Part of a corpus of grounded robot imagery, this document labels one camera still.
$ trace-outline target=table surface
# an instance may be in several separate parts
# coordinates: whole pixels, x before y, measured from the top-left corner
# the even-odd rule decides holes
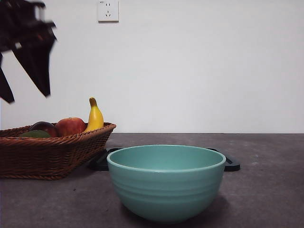
[[[107,171],[87,163],[61,180],[0,179],[1,228],[302,228],[304,134],[113,133],[106,147],[183,144],[237,158],[213,203],[176,225],[147,221],[124,207]]]

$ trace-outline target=bowl rim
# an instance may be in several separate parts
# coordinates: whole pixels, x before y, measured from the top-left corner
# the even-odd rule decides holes
[[[174,147],[188,147],[188,148],[197,148],[197,149],[202,149],[202,150],[207,150],[210,151],[212,153],[216,153],[218,155],[220,155],[222,157],[222,161],[214,164],[214,165],[210,165],[210,166],[205,166],[205,167],[199,167],[199,168],[192,168],[192,169],[177,169],[177,170],[156,170],[156,169],[144,169],[144,168],[136,168],[136,167],[131,167],[131,166],[126,166],[126,165],[121,165],[118,164],[114,161],[111,160],[111,156],[117,152],[120,151],[124,151],[124,150],[128,150],[128,149],[133,149],[133,148],[140,148],[140,147],[154,147],[154,146],[174,146]],[[131,146],[131,147],[126,147],[126,148],[122,148],[119,149],[117,151],[113,151],[110,154],[108,154],[107,156],[107,162],[113,166],[119,167],[119,168],[123,168],[123,169],[127,169],[127,170],[132,170],[132,171],[142,171],[142,172],[155,172],[155,173],[181,173],[181,172],[194,172],[194,171],[202,171],[202,170],[209,170],[218,166],[221,166],[222,164],[224,164],[226,162],[226,157],[221,154],[220,152],[214,151],[214,150],[210,150],[207,148],[203,148],[203,147],[198,147],[198,146],[188,146],[188,145],[174,145],[174,144],[150,144],[150,145],[140,145],[140,146]]]

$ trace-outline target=teal bowl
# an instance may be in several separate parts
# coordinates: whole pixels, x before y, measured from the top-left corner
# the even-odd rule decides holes
[[[201,213],[216,197],[226,157],[183,145],[145,145],[107,156],[114,189],[133,213],[179,223]]]

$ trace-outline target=black tray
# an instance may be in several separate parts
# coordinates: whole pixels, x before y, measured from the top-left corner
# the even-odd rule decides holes
[[[88,168],[95,170],[95,171],[109,171],[108,168],[108,162],[106,160],[108,154],[110,154],[113,151],[117,151],[122,148],[108,148],[104,149],[100,153],[98,153],[90,162],[88,165]],[[208,148],[209,150],[217,151],[216,149],[213,148]],[[232,172],[232,171],[238,171],[240,170],[241,166],[240,163],[233,157],[223,154],[226,157],[226,162],[225,162],[225,171],[226,172]]]

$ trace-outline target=ceramic bowl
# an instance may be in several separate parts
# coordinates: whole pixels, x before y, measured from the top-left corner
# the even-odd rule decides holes
[[[114,189],[133,213],[179,223],[201,213],[216,197],[226,157],[183,145],[145,145],[107,156]]]

